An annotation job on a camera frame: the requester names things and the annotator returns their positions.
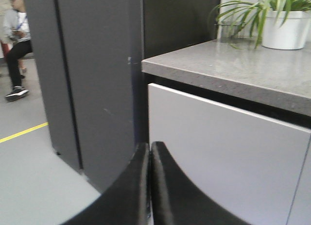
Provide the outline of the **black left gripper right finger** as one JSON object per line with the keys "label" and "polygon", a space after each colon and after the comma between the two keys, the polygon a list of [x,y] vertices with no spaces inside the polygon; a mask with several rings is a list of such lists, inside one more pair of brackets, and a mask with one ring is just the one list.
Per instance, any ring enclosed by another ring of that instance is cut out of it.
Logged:
{"label": "black left gripper right finger", "polygon": [[156,225],[245,225],[205,195],[181,170],[165,143],[151,146],[151,202]]}

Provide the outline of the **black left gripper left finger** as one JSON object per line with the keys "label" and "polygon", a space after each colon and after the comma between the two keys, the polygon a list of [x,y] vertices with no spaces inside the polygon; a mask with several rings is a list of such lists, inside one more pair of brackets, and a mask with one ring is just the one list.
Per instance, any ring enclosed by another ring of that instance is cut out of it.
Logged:
{"label": "black left gripper left finger", "polygon": [[138,144],[120,176],[90,206],[65,225],[146,225],[149,213],[149,145]]}

